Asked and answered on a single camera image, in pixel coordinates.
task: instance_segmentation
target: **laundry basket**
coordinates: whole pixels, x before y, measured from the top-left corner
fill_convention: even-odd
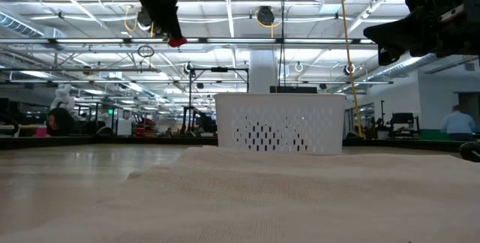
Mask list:
[[[341,154],[343,94],[226,93],[215,103],[220,147]]]

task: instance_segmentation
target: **beige towel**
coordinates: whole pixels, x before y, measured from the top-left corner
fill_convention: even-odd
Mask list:
[[[82,214],[0,242],[480,242],[480,165],[190,148]]]

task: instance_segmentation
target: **person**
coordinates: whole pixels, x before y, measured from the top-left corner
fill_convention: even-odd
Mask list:
[[[51,137],[68,136],[74,132],[74,118],[65,108],[55,108],[48,114],[46,134]]]
[[[172,138],[172,128],[169,127],[165,132],[165,137]]]
[[[475,122],[470,115],[460,111],[460,106],[455,105],[452,113],[442,123],[444,130],[451,141],[474,141],[473,133],[476,131]]]

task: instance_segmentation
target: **blue shirt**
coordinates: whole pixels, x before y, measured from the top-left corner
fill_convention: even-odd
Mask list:
[[[442,129],[447,134],[472,134],[476,131],[475,122],[470,115],[453,112],[443,120]]]

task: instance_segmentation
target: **yellow pole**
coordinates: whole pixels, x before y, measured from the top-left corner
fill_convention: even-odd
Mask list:
[[[350,83],[352,84],[352,91],[353,91],[353,103],[355,104],[355,114],[357,116],[357,124],[358,124],[358,135],[363,137],[362,135],[362,119],[360,118],[359,112],[359,103],[357,102],[357,91],[355,88],[355,78],[353,77],[353,66],[352,61],[350,60],[350,44],[348,43],[348,31],[347,31],[347,18],[345,14],[345,0],[342,0],[342,11],[343,11],[343,29],[345,30],[345,44],[346,44],[346,58],[348,60],[348,68],[350,72]]]

